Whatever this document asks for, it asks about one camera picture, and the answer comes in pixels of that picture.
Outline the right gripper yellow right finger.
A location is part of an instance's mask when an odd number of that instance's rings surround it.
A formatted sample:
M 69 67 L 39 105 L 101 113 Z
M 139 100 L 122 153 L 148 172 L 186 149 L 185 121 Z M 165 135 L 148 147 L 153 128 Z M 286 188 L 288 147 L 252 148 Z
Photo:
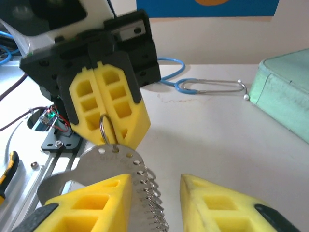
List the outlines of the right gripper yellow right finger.
M 184 232 L 301 232 L 279 211 L 257 198 L 182 174 Z

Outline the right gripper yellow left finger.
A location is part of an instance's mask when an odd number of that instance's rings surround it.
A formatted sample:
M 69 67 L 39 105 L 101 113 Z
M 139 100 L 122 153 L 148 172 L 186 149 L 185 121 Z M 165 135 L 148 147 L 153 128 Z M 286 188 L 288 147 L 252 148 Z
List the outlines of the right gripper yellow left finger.
M 132 178 L 120 174 L 49 199 L 11 232 L 128 232 Z

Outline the silver split keyring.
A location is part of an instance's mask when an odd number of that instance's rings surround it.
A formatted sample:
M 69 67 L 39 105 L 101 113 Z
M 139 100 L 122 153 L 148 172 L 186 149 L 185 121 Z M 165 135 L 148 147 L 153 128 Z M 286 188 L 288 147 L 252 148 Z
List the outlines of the silver split keyring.
M 112 134 L 113 134 L 113 137 L 114 137 L 114 141 L 115 141 L 115 143 L 111 143 L 110 141 L 109 141 L 109 139 L 108 139 L 108 137 L 107 137 L 107 134 L 106 134 L 106 132 L 105 132 L 105 129 L 104 129 L 104 119 L 107 119 L 107 121 L 109 122 L 109 124 L 110 124 L 110 127 L 111 127 L 111 129 L 112 129 Z M 111 118 L 107 115 L 107 114 L 102 114 L 101 116 L 100 116 L 100 119 L 99 119 L 99 128 L 100 128 L 100 132 L 101 132 L 101 136 L 102 136 L 102 139 L 103 139 L 103 141 L 104 141 L 104 143 L 106 144 L 106 145 L 109 145 L 109 146 L 111 146 L 112 147 L 112 151 L 114 152 L 114 153 L 116 153 L 116 152 L 118 152 L 119 150 L 118 150 L 118 140 L 117 140 L 117 136 L 116 136 L 116 133 L 115 133 L 115 129 L 114 129 L 114 126 L 113 126 L 113 123 L 112 123 L 112 120 L 111 120 Z

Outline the blue stethoscope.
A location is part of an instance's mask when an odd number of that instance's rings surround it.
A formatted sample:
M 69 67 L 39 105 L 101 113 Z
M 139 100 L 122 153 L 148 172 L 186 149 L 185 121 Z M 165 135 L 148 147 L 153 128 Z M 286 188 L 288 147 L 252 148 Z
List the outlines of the blue stethoscope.
M 250 99 L 248 89 L 241 80 L 230 81 L 230 80 L 210 80 L 210 79 L 184 78 L 184 79 L 180 79 L 176 82 L 172 82 L 172 81 L 170 81 L 171 78 L 174 78 L 177 75 L 179 75 L 179 74 L 181 74 L 185 71 L 186 64 L 182 60 L 175 59 L 175 58 L 158 58 L 158 61 L 171 61 L 171 62 L 176 62 L 176 63 L 180 64 L 181 67 L 177 71 L 162 77 L 161 80 L 160 80 L 160 83 L 162 83 L 166 86 L 174 87 L 179 93 L 187 94 L 187 95 L 197 95 L 197 94 L 210 95 L 210 94 L 243 92 L 244 93 L 243 99 L 245 101 L 248 101 Z M 186 84 L 215 84 L 215 83 L 216 84 L 234 84 L 236 86 L 239 86 L 239 88 L 235 89 L 235 90 L 197 90 L 197 89 L 190 89 L 190 88 L 185 87 Z

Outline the blue panel large orange oval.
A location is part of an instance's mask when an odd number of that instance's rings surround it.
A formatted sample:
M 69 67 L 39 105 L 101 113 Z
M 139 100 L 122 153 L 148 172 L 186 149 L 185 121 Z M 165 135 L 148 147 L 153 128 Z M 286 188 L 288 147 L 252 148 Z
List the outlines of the blue panel large orange oval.
M 136 0 L 150 18 L 273 16 L 280 0 Z

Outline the yellow black pliers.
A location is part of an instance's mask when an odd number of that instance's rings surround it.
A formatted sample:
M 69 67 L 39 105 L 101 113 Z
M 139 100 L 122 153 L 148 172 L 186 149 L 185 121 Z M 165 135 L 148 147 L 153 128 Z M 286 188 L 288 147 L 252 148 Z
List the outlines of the yellow black pliers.
M 6 199 L 5 191 L 17 171 L 19 161 L 20 159 L 18 153 L 16 151 L 12 151 L 9 154 L 9 162 L 6 170 L 0 177 L 0 205 L 2 205 Z

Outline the mint green zip case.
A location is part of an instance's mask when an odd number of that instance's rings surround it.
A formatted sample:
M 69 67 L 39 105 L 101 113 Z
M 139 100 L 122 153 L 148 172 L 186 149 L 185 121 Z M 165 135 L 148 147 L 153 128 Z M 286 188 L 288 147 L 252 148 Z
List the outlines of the mint green zip case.
M 262 60 L 249 98 L 309 144 L 309 48 Z

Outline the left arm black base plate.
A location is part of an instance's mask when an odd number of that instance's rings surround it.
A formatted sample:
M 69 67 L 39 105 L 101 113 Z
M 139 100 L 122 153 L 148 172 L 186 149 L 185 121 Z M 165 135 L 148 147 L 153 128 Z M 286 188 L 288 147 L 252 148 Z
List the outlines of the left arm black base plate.
M 75 152 L 81 147 L 82 137 L 73 131 L 62 132 L 51 129 L 41 145 L 42 151 L 49 152 Z

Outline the aluminium front rail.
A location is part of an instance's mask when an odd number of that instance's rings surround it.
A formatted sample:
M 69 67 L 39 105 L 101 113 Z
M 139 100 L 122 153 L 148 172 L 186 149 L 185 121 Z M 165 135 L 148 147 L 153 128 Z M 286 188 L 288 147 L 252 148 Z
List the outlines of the aluminium front rail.
M 0 205 L 0 232 L 10 232 L 39 204 L 37 188 L 45 178 L 65 171 L 77 163 L 85 142 L 77 152 L 51 153 L 42 151 L 38 145 L 9 144 L 0 152 L 0 175 L 5 169 L 8 154 L 17 151 L 20 162 L 16 174 L 6 190 L 6 200 Z

